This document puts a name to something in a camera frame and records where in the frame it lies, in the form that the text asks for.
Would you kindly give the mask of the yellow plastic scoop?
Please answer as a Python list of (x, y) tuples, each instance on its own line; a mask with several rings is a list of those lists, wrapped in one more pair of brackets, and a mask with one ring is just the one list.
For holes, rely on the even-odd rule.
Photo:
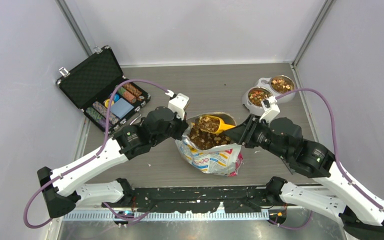
[(232, 124), (227, 124), (223, 119), (214, 115), (204, 115), (199, 118), (197, 126), (200, 130), (211, 134), (221, 134), (224, 131), (236, 127)]

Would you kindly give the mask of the cat food bag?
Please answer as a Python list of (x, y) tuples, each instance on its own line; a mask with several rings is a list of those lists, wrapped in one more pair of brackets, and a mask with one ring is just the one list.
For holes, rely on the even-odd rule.
[(231, 143), (227, 145), (200, 150), (188, 137), (194, 120), (205, 115), (207, 114), (204, 113), (186, 120), (188, 128), (184, 131), (182, 138), (175, 141), (179, 154), (183, 160), (202, 173), (234, 177), (243, 164), (240, 145), (233, 143), (231, 140)]

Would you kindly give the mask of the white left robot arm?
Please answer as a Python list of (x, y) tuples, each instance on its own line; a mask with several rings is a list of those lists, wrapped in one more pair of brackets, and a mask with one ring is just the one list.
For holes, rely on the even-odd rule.
[(62, 217), (76, 207), (101, 202), (128, 207), (133, 191), (125, 179), (87, 184), (102, 172), (148, 153), (152, 147), (172, 138), (180, 140), (188, 128), (186, 111), (179, 107), (157, 107), (139, 123), (126, 125), (101, 148), (60, 168), (37, 171), (49, 217)]

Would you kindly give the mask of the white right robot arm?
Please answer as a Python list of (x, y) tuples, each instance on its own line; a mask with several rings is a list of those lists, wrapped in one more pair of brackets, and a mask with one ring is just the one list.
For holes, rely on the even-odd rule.
[(279, 157), (297, 174), (332, 193), (321, 195), (274, 176), (265, 187), (268, 203), (304, 207), (334, 220), (359, 240), (384, 240), (384, 199), (348, 174), (328, 148), (303, 138), (301, 127), (290, 119), (281, 117), (267, 123), (250, 115), (225, 134), (236, 144), (248, 149), (260, 147)]

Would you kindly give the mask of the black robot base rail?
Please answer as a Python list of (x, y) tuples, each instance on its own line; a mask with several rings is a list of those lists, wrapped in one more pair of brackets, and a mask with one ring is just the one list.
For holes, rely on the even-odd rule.
[(117, 202), (117, 208), (136, 208), (150, 213), (257, 213), (271, 206), (284, 206), (280, 197), (264, 186), (137, 187)]

